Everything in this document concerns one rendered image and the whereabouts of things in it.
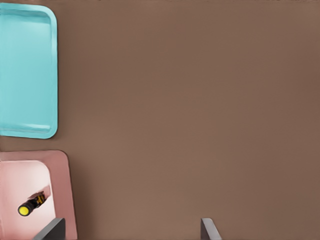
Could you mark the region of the yellow-capped black push button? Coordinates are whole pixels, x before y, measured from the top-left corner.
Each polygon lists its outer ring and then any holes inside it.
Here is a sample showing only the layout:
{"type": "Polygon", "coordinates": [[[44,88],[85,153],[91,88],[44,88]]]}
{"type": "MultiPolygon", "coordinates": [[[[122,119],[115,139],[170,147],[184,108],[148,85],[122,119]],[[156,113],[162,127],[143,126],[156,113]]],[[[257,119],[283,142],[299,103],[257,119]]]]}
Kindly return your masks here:
{"type": "Polygon", "coordinates": [[[35,209],[39,208],[41,205],[44,204],[46,201],[46,196],[44,194],[44,191],[37,192],[33,195],[31,195],[26,202],[21,204],[17,211],[18,213],[23,216],[27,217],[29,216],[35,209]]]}

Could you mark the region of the pink box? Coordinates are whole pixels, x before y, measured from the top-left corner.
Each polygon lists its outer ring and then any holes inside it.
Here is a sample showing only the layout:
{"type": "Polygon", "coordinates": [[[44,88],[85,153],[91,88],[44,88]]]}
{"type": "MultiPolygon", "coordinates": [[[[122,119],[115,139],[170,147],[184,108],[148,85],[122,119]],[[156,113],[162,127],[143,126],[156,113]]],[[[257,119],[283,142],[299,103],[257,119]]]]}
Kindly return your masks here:
{"type": "Polygon", "coordinates": [[[31,240],[55,218],[65,238],[78,238],[69,160],[60,150],[0,152],[0,240],[31,240]],[[28,216],[18,207],[44,192],[46,201],[28,216]]]}

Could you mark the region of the pale blue-green tray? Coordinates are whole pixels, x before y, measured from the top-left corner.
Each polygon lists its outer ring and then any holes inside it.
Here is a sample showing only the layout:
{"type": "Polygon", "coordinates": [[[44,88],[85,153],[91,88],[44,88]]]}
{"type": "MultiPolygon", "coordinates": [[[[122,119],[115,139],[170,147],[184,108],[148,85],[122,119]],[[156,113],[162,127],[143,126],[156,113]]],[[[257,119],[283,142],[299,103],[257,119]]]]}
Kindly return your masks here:
{"type": "Polygon", "coordinates": [[[43,5],[0,2],[0,135],[58,129],[58,25],[43,5]]]}

